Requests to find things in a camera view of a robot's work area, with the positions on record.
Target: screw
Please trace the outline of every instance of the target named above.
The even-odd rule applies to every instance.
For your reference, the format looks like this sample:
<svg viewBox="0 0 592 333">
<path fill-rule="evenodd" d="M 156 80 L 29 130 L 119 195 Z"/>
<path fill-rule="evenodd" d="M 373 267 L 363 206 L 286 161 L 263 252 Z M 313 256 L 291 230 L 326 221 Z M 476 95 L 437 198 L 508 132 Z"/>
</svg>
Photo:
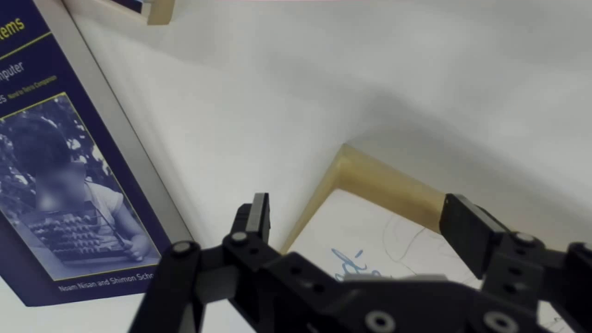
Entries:
<svg viewBox="0 0 592 333">
<path fill-rule="evenodd" d="M 373 333 L 395 333 L 397 332 L 397 322 L 389 313 L 384 311 L 371 311 L 367 315 L 367 328 Z"/>
<path fill-rule="evenodd" d="M 232 239 L 234 239 L 234 243 L 245 243 L 249 239 L 249 235 L 243 232 L 238 232 L 232 235 Z"/>
<path fill-rule="evenodd" d="M 485 326 L 495 333 L 519 333 L 519 324 L 506 313 L 489 311 L 484 317 Z"/>
<path fill-rule="evenodd" d="M 191 248 L 193 248 L 191 243 L 177 243 L 177 245 L 173 247 L 173 252 L 175 252 L 177 256 L 184 256 L 184 254 L 188 254 Z"/>
<path fill-rule="evenodd" d="M 526 235 L 526 234 L 517 234 L 515 235 L 521 243 L 526 243 L 526 245 L 534 245 L 537 239 L 532 237 L 532 235 Z"/>
</svg>

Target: white surface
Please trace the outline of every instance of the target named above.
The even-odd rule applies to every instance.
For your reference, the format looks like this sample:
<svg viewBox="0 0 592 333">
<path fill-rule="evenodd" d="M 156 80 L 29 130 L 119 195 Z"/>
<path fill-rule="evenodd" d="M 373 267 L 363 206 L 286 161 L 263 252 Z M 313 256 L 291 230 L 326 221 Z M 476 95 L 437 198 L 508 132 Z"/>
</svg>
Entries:
<svg viewBox="0 0 592 333">
<path fill-rule="evenodd" d="M 169 28 L 69 4 L 201 241 L 269 191 L 280 245 L 345 141 L 419 117 L 458 150 L 530 174 L 559 208 L 592 211 L 587 0 L 180 0 Z M 97 322 L 0 302 L 3 332 L 117 332 L 134 313 L 130 298 Z"/>
<path fill-rule="evenodd" d="M 336 191 L 291 252 L 336 280 L 347 276 L 411 278 L 415 274 L 480 287 L 443 235 L 345 191 Z"/>
</svg>

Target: book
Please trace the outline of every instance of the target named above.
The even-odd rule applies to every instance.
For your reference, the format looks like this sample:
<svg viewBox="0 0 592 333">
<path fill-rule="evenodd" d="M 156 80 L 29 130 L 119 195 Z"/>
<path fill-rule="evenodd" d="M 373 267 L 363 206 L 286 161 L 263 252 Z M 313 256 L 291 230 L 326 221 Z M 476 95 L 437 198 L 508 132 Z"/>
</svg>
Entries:
<svg viewBox="0 0 592 333">
<path fill-rule="evenodd" d="M 173 19 L 175 0 L 108 0 L 147 19 L 149 26 L 169 25 Z"/>
<path fill-rule="evenodd" d="M 27 306 L 147 291 L 178 210 L 64 4 L 0 6 L 3 280 Z"/>
</svg>

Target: bolt hole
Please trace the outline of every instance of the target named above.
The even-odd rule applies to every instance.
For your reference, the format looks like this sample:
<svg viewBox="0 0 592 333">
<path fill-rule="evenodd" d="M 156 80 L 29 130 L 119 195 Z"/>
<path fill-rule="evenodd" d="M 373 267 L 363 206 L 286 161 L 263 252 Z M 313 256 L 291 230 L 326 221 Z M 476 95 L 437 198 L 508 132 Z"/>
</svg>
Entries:
<svg viewBox="0 0 592 333">
<path fill-rule="evenodd" d="M 510 326 L 508 321 L 504 321 L 504 319 L 497 319 L 497 324 L 498 324 L 500 328 L 508 328 L 508 326 Z"/>
<path fill-rule="evenodd" d="M 517 267 L 511 267 L 510 272 L 511 272 L 513 276 L 522 276 L 522 271 L 517 269 Z"/>
<path fill-rule="evenodd" d="M 387 321 L 386 319 L 376 319 L 374 324 L 386 328 Z"/>
</svg>

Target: wooden block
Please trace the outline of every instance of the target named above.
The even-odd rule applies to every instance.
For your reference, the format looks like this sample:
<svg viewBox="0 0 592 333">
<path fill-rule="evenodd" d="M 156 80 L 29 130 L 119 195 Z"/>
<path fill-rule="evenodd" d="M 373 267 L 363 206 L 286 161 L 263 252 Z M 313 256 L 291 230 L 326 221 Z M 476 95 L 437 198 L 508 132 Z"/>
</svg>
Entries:
<svg viewBox="0 0 592 333">
<path fill-rule="evenodd" d="M 302 230 L 336 189 L 354 193 L 441 234 L 439 222 L 445 208 L 445 193 L 391 169 L 354 147 L 343 147 L 304 213 L 297 221 L 297 226 L 282 252 L 288 252 L 295 245 Z"/>
<path fill-rule="evenodd" d="M 143 17 L 149 26 L 165 26 L 173 19 L 177 0 L 108 0 Z"/>
</svg>

